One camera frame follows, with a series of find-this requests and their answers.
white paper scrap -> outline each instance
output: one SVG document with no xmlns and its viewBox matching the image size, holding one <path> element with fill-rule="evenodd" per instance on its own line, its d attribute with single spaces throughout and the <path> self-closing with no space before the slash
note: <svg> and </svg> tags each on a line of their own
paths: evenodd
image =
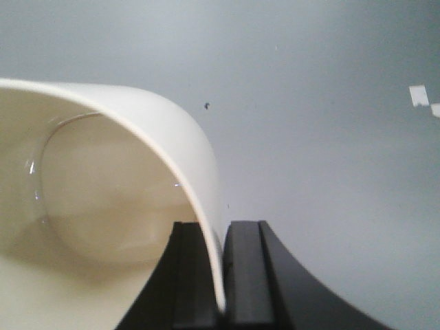
<svg viewBox="0 0 440 330">
<path fill-rule="evenodd" d="M 431 105 L 432 114 L 435 117 L 440 118 L 440 103 L 434 103 Z"/>
<path fill-rule="evenodd" d="M 425 85 L 410 86 L 410 94 L 412 98 L 412 105 L 428 106 L 428 94 L 426 93 Z"/>
</svg>

mug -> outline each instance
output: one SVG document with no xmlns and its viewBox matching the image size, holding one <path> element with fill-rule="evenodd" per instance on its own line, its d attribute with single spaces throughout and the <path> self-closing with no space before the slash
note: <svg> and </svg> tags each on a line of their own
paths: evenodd
<svg viewBox="0 0 440 330">
<path fill-rule="evenodd" d="M 175 221 L 198 221 L 225 309 L 219 178 L 197 123 L 130 87 L 0 79 L 0 323 L 111 329 Z"/>
</svg>

ceramic cup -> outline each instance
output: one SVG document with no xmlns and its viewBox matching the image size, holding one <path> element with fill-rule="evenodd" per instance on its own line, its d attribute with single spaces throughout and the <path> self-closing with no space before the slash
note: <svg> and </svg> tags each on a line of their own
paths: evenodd
<svg viewBox="0 0 440 330">
<path fill-rule="evenodd" d="M 219 182 L 195 121 L 154 93 L 0 80 L 0 324 L 112 329 L 198 221 L 224 310 Z"/>
</svg>

mug rim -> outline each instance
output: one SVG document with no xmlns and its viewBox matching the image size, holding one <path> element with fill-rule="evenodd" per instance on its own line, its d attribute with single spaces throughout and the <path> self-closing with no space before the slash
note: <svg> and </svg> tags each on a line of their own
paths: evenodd
<svg viewBox="0 0 440 330">
<path fill-rule="evenodd" d="M 17 80 L 9 78 L 0 78 L 0 89 L 6 90 L 17 90 L 17 91 L 28 91 L 36 94 L 42 94 L 45 96 L 50 96 L 54 98 L 60 98 L 62 100 L 72 102 L 74 104 L 80 105 L 82 107 L 89 108 L 93 111 L 107 116 L 110 120 L 119 124 L 121 127 L 129 131 L 136 138 L 138 138 L 142 143 L 149 147 L 156 156 L 158 156 L 169 171 L 176 177 L 176 179 L 181 183 L 188 201 L 193 208 L 197 220 L 200 223 L 201 230 L 203 232 L 203 237 L 206 242 L 206 247 L 208 250 L 208 255 L 210 258 L 210 266 L 212 271 L 212 280 L 214 284 L 215 298 L 217 301 L 217 306 L 220 312 L 224 312 L 226 309 L 226 297 L 223 288 L 223 276 L 221 269 L 221 247 L 219 242 L 219 237 L 214 233 L 212 226 L 209 224 L 207 216 L 204 212 L 204 208 L 201 206 L 201 202 L 197 197 L 196 192 L 190 184 L 190 181 L 186 175 L 182 172 L 179 166 L 174 162 L 172 157 L 158 144 L 147 132 L 142 130 L 136 124 L 132 123 L 130 120 L 124 118 L 122 115 L 118 114 L 116 111 L 112 110 L 104 104 L 100 104 L 86 96 L 82 96 L 80 93 L 75 91 L 70 91 L 63 87 L 53 85 L 53 82 L 33 82 L 28 80 Z M 112 85 L 101 85 L 101 84 L 89 84 L 89 83 L 78 83 L 82 86 L 112 86 Z M 125 87 L 129 89 L 137 89 L 135 87 Z M 156 93 L 146 91 L 143 89 L 137 89 L 156 97 L 163 99 L 170 104 L 174 104 L 172 101 L 160 96 Z"/>
</svg>

black plastic piece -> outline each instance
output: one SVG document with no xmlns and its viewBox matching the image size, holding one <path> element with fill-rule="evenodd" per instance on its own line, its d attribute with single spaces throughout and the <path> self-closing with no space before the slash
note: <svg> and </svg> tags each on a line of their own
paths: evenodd
<svg viewBox="0 0 440 330">
<path fill-rule="evenodd" d="M 182 226 L 180 251 L 173 329 L 216 329 L 219 314 L 208 251 L 198 223 Z"/>
<path fill-rule="evenodd" d="M 219 314 L 198 223 L 175 223 L 155 271 L 116 330 L 214 330 Z"/>
<path fill-rule="evenodd" d="M 265 221 L 259 222 L 274 310 L 282 330 L 391 330 L 313 277 Z"/>
<path fill-rule="evenodd" d="M 276 329 L 257 222 L 232 222 L 223 264 L 229 329 Z"/>
</svg>

